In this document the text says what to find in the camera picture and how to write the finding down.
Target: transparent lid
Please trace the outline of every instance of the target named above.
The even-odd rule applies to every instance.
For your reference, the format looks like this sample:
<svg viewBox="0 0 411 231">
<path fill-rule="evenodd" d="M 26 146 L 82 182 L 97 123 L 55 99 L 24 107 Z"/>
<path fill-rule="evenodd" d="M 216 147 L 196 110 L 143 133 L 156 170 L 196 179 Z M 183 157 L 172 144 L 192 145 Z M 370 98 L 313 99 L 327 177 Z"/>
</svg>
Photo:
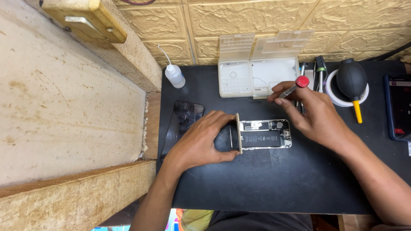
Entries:
<svg viewBox="0 0 411 231">
<path fill-rule="evenodd" d="M 255 33 L 220 35 L 220 61 L 249 60 Z"/>
<path fill-rule="evenodd" d="M 280 31 L 276 37 L 258 38 L 253 60 L 297 57 L 314 30 Z"/>
</svg>

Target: dropper bottle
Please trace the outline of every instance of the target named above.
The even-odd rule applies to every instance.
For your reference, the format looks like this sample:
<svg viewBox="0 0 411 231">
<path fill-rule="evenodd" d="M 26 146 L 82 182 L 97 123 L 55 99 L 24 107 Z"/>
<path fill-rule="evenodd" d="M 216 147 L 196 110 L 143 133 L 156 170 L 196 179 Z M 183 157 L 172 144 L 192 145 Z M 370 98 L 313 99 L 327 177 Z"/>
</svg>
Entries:
<svg viewBox="0 0 411 231">
<path fill-rule="evenodd" d="M 175 88 L 182 88 L 185 85 L 185 78 L 183 74 L 181 73 L 180 68 L 177 65 L 172 65 L 171 61 L 169 59 L 169 56 L 164 52 L 164 50 L 160 47 L 160 43 L 157 45 L 157 47 L 166 55 L 169 65 L 167 65 L 165 74 L 167 79 L 169 79 L 170 83 L 173 85 Z"/>
</svg>

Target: hand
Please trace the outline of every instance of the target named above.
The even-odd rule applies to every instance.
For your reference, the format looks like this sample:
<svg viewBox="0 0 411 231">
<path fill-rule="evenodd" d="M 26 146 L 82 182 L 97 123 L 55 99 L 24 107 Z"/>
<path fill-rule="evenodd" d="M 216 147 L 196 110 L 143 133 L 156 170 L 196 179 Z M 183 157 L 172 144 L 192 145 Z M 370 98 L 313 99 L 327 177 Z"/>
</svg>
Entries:
<svg viewBox="0 0 411 231">
<path fill-rule="evenodd" d="M 337 114 L 331 99 L 327 94 L 311 89 L 297 88 L 285 99 L 277 98 L 283 91 L 290 88 L 294 81 L 285 81 L 272 88 L 274 92 L 267 98 L 284 108 L 294 126 L 307 138 L 337 152 L 355 134 L 345 125 Z M 304 104 L 304 114 L 301 114 L 290 100 Z"/>
<path fill-rule="evenodd" d="M 223 111 L 210 111 L 196 121 L 184 136 L 169 151 L 164 162 L 172 162 L 181 172 L 200 165 L 232 161 L 238 151 L 219 152 L 214 148 L 214 139 L 234 115 Z"/>
</svg>

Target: plastic parts organizer box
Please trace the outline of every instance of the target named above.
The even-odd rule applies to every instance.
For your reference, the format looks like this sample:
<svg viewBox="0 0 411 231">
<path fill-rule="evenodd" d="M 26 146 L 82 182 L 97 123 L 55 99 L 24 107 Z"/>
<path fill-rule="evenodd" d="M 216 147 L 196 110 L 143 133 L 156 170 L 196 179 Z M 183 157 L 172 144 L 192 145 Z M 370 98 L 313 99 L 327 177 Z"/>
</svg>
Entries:
<svg viewBox="0 0 411 231">
<path fill-rule="evenodd" d="M 276 37 L 258 38 L 250 59 L 255 33 L 220 36 L 219 92 L 222 98 L 265 99 L 271 88 L 300 75 L 298 55 L 314 30 L 281 31 Z"/>
</svg>

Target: stone texture wallpaper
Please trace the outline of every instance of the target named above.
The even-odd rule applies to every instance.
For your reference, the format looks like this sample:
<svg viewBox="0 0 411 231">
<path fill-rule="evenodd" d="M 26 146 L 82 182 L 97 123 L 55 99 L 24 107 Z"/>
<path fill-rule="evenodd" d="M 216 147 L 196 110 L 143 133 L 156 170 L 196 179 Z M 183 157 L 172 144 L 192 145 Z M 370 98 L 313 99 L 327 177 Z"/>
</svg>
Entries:
<svg viewBox="0 0 411 231">
<path fill-rule="evenodd" d="M 146 6 L 114 2 L 162 67 L 167 58 L 158 43 L 176 65 L 215 65 L 219 36 L 245 32 L 255 32 L 256 41 L 278 31 L 314 29 L 300 61 L 318 55 L 326 61 L 363 60 L 411 41 L 410 0 L 157 0 Z"/>
</svg>

